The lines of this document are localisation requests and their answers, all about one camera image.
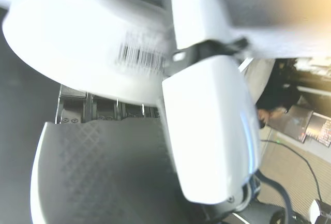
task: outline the white oval object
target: white oval object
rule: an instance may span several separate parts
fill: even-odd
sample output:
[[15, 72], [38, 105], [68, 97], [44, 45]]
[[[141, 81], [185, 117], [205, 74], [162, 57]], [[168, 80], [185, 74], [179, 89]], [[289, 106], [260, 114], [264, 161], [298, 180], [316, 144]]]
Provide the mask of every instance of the white oval object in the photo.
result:
[[81, 91], [155, 105], [170, 45], [163, 9], [141, 0], [25, 0], [3, 23], [13, 51]]

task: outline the gray wall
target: gray wall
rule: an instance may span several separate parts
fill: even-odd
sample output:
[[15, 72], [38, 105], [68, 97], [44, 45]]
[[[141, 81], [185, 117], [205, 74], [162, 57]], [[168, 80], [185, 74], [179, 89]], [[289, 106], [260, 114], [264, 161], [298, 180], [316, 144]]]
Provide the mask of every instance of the gray wall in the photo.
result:
[[[0, 23], [6, 14], [0, 9]], [[31, 169], [43, 125], [54, 122], [59, 84], [21, 61], [0, 32], [0, 224], [31, 222]]]

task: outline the screw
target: screw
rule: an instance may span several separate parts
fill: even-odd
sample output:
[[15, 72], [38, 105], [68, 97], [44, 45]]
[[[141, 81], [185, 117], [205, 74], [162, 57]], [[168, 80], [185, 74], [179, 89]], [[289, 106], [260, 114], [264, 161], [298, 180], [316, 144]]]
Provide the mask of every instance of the screw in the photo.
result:
[[234, 203], [234, 196], [229, 197], [229, 198], [228, 198], [228, 202], [229, 202], [229, 203]]

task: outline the white plastic object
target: white plastic object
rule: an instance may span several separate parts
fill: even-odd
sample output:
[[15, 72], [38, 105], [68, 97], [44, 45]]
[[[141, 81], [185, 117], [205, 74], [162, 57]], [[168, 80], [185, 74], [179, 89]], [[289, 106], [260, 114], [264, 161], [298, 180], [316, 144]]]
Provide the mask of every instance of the white plastic object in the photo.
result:
[[228, 56], [198, 62], [162, 83], [169, 137], [184, 196], [225, 201], [260, 165], [259, 126], [244, 77]]
[[154, 106], [169, 53], [165, 11], [141, 0], [24, 0], [3, 30], [31, 67], [68, 87]]
[[171, 0], [178, 49], [206, 40], [232, 42], [222, 0]]

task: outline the black cable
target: black cable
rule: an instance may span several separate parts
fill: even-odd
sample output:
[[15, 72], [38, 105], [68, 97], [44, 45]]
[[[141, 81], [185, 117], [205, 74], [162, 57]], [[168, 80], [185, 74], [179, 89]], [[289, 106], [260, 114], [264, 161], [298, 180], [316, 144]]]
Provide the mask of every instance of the black cable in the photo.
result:
[[303, 160], [306, 162], [306, 164], [308, 165], [308, 167], [309, 167], [309, 169], [310, 169], [310, 171], [311, 171], [311, 174], [312, 174], [312, 176], [313, 176], [314, 179], [315, 179], [316, 188], [317, 188], [317, 193], [318, 193], [318, 195], [319, 195], [320, 201], [323, 202], [323, 201], [322, 201], [322, 197], [321, 197], [321, 193], [320, 193], [319, 182], [317, 181], [317, 178], [316, 178], [316, 176], [315, 176], [315, 173], [314, 173], [314, 171], [313, 171], [312, 167], [310, 166], [310, 163], [308, 162], [307, 159], [305, 159], [301, 154], [299, 154], [299, 153], [296, 152], [294, 149], [290, 148], [288, 145], [285, 145], [285, 144], [283, 144], [283, 143], [276, 142], [276, 141], [272, 141], [272, 140], [261, 140], [261, 141], [263, 141], [263, 142], [269, 142], [269, 143], [275, 143], [275, 144], [278, 144], [278, 145], [282, 145], [282, 146], [286, 147], [287, 149], [289, 149], [290, 151], [292, 151], [293, 153], [295, 153], [295, 154], [296, 154], [297, 156], [299, 156], [301, 159], [303, 159]]
[[285, 202], [285, 224], [291, 224], [293, 222], [293, 217], [292, 217], [293, 210], [292, 210], [292, 206], [291, 206], [290, 197], [289, 197], [288, 193], [286, 192], [286, 190], [283, 188], [283, 186], [281, 186], [276, 181], [271, 180], [270, 178], [263, 175], [260, 170], [257, 170], [255, 175], [262, 182], [270, 185], [271, 187], [273, 187], [275, 190], [277, 190], [281, 194], [281, 196], [283, 197], [284, 202]]

